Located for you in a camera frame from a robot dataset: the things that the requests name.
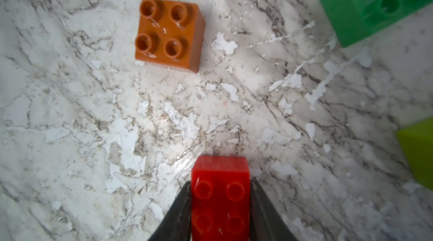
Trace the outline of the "orange lego brick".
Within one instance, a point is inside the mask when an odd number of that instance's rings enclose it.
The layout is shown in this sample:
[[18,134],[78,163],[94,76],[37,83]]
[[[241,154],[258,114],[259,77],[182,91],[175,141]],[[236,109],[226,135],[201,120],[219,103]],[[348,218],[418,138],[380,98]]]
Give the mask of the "orange lego brick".
[[206,22],[198,5],[142,0],[135,59],[198,73]]

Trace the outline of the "long red lego brick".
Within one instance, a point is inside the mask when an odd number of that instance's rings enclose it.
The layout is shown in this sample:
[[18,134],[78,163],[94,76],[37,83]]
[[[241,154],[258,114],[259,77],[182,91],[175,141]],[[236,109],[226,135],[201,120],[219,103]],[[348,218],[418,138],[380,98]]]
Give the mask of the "long red lego brick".
[[191,174],[192,239],[248,241],[250,171],[247,159],[202,155]]

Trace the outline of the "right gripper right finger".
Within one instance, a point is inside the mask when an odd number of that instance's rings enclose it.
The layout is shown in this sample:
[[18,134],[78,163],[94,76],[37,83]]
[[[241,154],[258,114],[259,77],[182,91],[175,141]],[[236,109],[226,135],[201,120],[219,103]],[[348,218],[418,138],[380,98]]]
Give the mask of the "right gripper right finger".
[[256,178],[250,182],[250,241],[298,241]]

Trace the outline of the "lime green lego brick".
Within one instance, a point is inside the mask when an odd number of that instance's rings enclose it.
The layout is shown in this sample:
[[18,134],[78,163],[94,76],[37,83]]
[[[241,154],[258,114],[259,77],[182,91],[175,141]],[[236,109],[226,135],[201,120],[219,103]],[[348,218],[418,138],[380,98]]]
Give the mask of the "lime green lego brick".
[[396,132],[415,180],[433,189],[433,118],[419,121]]

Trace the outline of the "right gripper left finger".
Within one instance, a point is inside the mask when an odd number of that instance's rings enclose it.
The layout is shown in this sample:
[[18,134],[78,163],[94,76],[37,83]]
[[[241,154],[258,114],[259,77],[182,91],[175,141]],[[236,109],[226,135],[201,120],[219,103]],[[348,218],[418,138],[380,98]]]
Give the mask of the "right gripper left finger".
[[148,241],[190,241],[192,231],[191,212],[191,181],[187,181]]

